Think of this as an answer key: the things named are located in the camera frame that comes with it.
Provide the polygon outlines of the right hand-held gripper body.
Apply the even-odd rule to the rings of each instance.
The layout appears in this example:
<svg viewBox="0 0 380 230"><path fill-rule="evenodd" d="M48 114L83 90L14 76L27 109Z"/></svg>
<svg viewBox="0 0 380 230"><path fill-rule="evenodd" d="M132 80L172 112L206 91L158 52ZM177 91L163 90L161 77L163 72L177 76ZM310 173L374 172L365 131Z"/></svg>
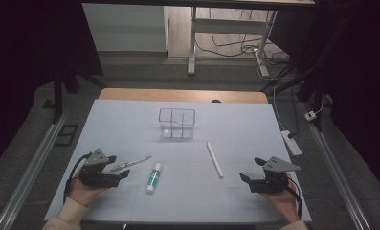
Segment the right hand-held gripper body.
<svg viewBox="0 0 380 230"><path fill-rule="evenodd" d="M301 168L290 162L272 156L261 166L263 179L256 179L255 184L249 184L252 193L275 194L282 192L288 186L287 172L299 171Z"/></svg>

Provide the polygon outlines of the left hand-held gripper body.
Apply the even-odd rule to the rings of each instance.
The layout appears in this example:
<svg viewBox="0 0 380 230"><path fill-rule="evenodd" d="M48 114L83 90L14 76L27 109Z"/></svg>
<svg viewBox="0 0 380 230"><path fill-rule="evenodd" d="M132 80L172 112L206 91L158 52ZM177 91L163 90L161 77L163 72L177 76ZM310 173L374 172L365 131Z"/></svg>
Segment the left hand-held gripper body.
<svg viewBox="0 0 380 230"><path fill-rule="evenodd" d="M102 172L108 164L112 164L108 162L108 157L101 149L92 152L79 171L80 181L93 188L118 187L120 183L118 175Z"/></svg>

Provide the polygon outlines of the silver pen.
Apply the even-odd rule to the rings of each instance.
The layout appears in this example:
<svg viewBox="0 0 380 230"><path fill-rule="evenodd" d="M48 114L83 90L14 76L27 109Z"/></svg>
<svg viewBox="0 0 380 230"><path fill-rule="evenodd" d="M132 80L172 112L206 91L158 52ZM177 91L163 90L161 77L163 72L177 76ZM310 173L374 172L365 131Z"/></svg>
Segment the silver pen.
<svg viewBox="0 0 380 230"><path fill-rule="evenodd" d="M115 166L111 169L110 172L117 172L117 171L120 171L122 169L125 169L125 168L128 168L128 167L131 167L131 166L134 166L136 164L139 164L141 162L144 162L148 159L150 159L152 156L148 155L148 156L144 156L142 158L139 158L139 159L136 159L136 160L133 160L133 161L129 161L129 162L126 162L126 163L122 163L121 165L118 165L118 166Z"/></svg>

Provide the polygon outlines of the green and white glue stick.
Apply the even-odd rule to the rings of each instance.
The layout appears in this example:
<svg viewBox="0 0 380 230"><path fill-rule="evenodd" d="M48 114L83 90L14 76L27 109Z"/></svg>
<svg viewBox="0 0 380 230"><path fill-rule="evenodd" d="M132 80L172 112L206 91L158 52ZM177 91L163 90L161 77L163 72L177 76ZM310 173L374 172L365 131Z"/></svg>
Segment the green and white glue stick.
<svg viewBox="0 0 380 230"><path fill-rule="evenodd" d="M155 191L155 188L158 184L159 177L161 175L162 168L163 168L163 166L160 162L157 162L154 165L154 168L150 174L150 177L149 177L149 179L147 181L147 185L146 185L146 191L148 193L152 194Z"/></svg>

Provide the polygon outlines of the white pen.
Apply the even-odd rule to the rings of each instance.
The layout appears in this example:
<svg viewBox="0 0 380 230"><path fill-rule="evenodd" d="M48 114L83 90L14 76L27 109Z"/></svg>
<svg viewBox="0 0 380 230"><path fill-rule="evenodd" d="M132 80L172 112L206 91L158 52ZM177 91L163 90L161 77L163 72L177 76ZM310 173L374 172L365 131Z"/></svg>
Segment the white pen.
<svg viewBox="0 0 380 230"><path fill-rule="evenodd" d="M223 177L224 177L224 174L223 174L223 172L222 172L222 170L221 170L221 168L220 168L220 165L219 165L219 163L218 163L218 161L217 161L217 158L216 158L216 156L215 156L215 153L214 153L214 151L213 151L213 148L212 148L211 143L210 143L210 142L207 142L206 145L207 145L207 149L208 149L208 151L209 151L209 153L210 153L210 156L211 156L211 158L212 158L212 161L213 161L213 163L214 163L214 166L215 166L215 168L216 168L216 171L217 171L217 173L218 173L219 178L223 178Z"/></svg>

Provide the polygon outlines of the clear plastic organizer box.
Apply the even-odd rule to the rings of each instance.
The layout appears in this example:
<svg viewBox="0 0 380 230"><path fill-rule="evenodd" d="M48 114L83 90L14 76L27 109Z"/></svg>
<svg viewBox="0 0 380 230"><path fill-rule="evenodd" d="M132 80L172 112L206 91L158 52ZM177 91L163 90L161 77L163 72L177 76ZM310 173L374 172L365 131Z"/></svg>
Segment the clear plastic organizer box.
<svg viewBox="0 0 380 230"><path fill-rule="evenodd" d="M195 110L161 108L158 117L163 138L191 139L195 126Z"/></svg>

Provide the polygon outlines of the person's left hand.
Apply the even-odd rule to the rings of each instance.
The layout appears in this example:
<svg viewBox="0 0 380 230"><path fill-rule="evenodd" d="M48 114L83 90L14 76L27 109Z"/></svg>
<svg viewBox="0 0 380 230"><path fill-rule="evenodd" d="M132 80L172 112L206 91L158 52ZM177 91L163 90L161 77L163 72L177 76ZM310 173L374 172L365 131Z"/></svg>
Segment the person's left hand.
<svg viewBox="0 0 380 230"><path fill-rule="evenodd" d="M95 197L104 191L106 191L106 188L91 188L84 185L80 179L75 176L71 179L68 197L80 205L88 207Z"/></svg>

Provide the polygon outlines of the person's right hand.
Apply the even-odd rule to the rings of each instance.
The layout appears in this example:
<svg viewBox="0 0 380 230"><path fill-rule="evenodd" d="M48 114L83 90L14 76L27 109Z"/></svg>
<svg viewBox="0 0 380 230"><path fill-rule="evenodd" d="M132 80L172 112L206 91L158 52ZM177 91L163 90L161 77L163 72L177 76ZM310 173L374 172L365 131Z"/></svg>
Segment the person's right hand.
<svg viewBox="0 0 380 230"><path fill-rule="evenodd" d="M287 223L299 221L301 218L298 214L296 198L287 190L276 194L262 194L275 209L283 216Z"/></svg>

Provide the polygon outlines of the white power strip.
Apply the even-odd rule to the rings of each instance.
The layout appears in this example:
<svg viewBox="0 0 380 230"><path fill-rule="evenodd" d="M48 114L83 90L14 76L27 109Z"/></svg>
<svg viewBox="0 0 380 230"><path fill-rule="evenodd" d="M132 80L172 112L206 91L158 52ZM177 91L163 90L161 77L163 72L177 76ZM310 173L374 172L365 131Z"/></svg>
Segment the white power strip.
<svg viewBox="0 0 380 230"><path fill-rule="evenodd" d="M291 134L291 132L289 130L284 130L281 133L281 135L282 135L285 145L288 147L291 154L293 156L301 156L302 151L299 145L297 144L297 142L295 141L295 139L293 138L293 135Z"/></svg>

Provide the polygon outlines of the white table mat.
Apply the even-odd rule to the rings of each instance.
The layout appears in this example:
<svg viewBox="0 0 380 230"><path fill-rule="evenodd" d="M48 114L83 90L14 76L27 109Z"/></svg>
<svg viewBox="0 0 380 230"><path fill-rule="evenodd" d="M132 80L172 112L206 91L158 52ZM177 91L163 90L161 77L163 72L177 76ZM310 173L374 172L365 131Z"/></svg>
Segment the white table mat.
<svg viewBox="0 0 380 230"><path fill-rule="evenodd" d="M195 110L191 139L163 138L161 108ZM224 174L219 178L210 142ZM251 193L240 173L264 176L255 157L286 160L273 107L268 103L178 103L97 100L94 102L71 157L101 149L118 163L144 156L120 185L100 194L85 220L106 223L223 223L280 222L281 215L263 196ZM160 162L155 191L147 181Z"/></svg>

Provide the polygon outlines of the black tripod stand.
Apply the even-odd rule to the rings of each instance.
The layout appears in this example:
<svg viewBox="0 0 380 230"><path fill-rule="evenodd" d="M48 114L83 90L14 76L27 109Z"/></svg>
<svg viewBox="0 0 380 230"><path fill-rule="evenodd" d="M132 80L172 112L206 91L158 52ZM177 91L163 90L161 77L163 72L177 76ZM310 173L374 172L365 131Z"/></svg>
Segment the black tripod stand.
<svg viewBox="0 0 380 230"><path fill-rule="evenodd" d="M104 89L107 85L99 80L92 74L82 68L77 67L72 64L63 64L54 76L54 95L55 95L55 112L53 123L57 123L60 116L63 113L63 102L62 102L62 86L65 86L69 93L77 94L80 90L80 85L77 80L77 76L81 76L84 79L90 81L100 89Z"/></svg>
<svg viewBox="0 0 380 230"><path fill-rule="evenodd" d="M275 86L270 92L269 95L274 97L282 91L285 91L288 88L302 83L300 91L297 94L297 98L300 102L307 102L311 96L314 96L314 103L312 111L315 114L315 118L311 120L311 123L318 129L322 130L321 126L321 112L324 107L323 104L323 76L322 71L324 68L321 64L314 64L311 68L305 72L300 73L297 77L281 84Z"/></svg>

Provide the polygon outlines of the aluminium floor rail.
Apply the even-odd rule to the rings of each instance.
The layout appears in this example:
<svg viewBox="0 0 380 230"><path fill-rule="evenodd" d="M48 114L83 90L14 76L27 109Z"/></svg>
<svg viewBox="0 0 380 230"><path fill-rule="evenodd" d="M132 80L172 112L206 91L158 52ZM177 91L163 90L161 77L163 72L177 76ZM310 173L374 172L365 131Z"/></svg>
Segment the aluminium floor rail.
<svg viewBox="0 0 380 230"><path fill-rule="evenodd" d="M0 230L11 230L36 178L44 165L52 146L55 143L61 128L70 114L70 109L65 108L57 121L50 124L43 140L40 142L34 156L19 180L11 197L0 215Z"/></svg>
<svg viewBox="0 0 380 230"><path fill-rule="evenodd" d="M337 158L340 152L347 153L345 145L349 146L349 142L333 125L322 126L322 129L318 129L314 122L303 119L303 123L309 129L319 148L322 159L328 169L328 174L332 177L355 228L357 230L371 230L369 220L344 174L343 166L351 166L354 159L349 156L346 161L339 162Z"/></svg>

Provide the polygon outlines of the white desk frame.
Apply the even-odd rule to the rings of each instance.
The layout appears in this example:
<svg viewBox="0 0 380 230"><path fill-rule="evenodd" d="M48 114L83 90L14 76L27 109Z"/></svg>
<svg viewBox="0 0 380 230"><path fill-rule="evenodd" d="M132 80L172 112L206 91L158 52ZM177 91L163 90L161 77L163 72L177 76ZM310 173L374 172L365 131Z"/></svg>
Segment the white desk frame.
<svg viewBox="0 0 380 230"><path fill-rule="evenodd" d="M274 24L276 11L268 11L267 19L262 21L242 21L228 19L198 18L197 8L191 8L190 49L188 62L188 75L195 72L195 36L197 33L227 34L227 35L260 35L261 41L253 54L257 61L257 68L263 77L269 72L263 60L263 51Z"/></svg>

